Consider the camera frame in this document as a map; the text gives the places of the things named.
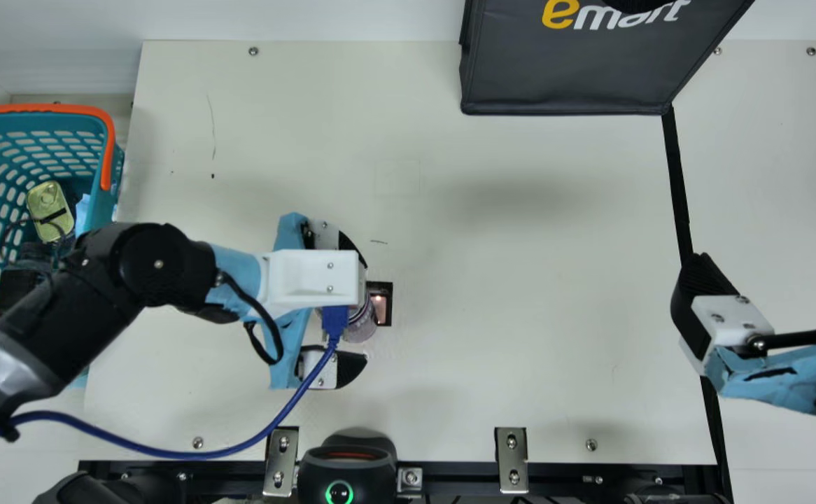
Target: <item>white table surface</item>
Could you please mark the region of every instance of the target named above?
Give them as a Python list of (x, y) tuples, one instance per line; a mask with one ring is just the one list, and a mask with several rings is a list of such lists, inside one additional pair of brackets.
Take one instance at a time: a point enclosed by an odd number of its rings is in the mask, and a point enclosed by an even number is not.
[[(300, 451), (360, 425), (402, 459), (491, 461), (493, 428), (524, 426), (538, 462), (715, 462), (668, 315), (660, 119), (466, 117), (450, 43), (250, 45), (143, 46), (119, 214), (258, 252), (300, 211), (394, 281), (394, 326), (352, 348), (363, 375), (287, 418)], [(286, 401), (267, 382), (238, 325), (156, 309), (92, 366), (85, 412), (218, 449)], [(140, 456), (86, 440), (81, 457)]]

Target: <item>teal plastic basket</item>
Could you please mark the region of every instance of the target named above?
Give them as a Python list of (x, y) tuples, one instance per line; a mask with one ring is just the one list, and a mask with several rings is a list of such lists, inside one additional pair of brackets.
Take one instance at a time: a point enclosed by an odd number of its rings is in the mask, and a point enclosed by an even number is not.
[[(86, 214), (76, 215), (76, 220), (84, 217), (85, 231), (110, 223), (124, 160), (114, 139), (113, 122), (97, 108), (0, 106), (0, 248), (8, 226), (28, 217), (27, 191), (44, 181), (58, 181), (67, 199), (89, 195)], [(0, 278), (20, 244), (35, 239), (31, 224), (15, 226), (0, 252)]]

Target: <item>green light ring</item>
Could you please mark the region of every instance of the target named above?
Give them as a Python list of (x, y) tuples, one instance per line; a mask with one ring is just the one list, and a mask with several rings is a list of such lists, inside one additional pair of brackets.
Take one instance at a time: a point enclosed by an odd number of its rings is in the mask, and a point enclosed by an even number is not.
[(324, 498), (328, 500), (328, 504), (334, 504), (334, 500), (330, 497), (330, 489), (334, 488), (334, 485), (336, 484), (343, 484), (347, 489), (349, 489), (349, 500), (347, 500), (345, 504), (351, 504), (351, 501), (353, 501), (353, 498), (355, 498), (355, 492), (351, 488), (349, 482), (345, 481), (345, 479), (337, 479), (337, 481), (333, 481), (328, 485), (328, 490), (324, 492)]

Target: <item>basket handle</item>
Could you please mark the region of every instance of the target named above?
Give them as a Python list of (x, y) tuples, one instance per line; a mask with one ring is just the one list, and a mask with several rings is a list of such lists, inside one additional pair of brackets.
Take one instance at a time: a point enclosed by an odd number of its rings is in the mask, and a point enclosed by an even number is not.
[(92, 116), (104, 122), (106, 127), (106, 147), (104, 149), (104, 162), (101, 164), (100, 188), (109, 191), (113, 185), (113, 149), (116, 146), (116, 128), (113, 118), (103, 109), (96, 106), (86, 105), (65, 105), (62, 103), (11, 103), (0, 105), (0, 114), (12, 114), (14, 112), (53, 112), (55, 114), (76, 114), (82, 116)]

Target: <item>black shopping bag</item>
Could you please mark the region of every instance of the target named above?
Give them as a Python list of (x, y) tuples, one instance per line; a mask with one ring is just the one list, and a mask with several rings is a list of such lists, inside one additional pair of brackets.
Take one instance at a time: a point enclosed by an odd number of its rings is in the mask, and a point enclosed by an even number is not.
[(622, 13), (601, 0), (466, 0), (461, 109), (663, 114), (752, 3), (677, 0)]

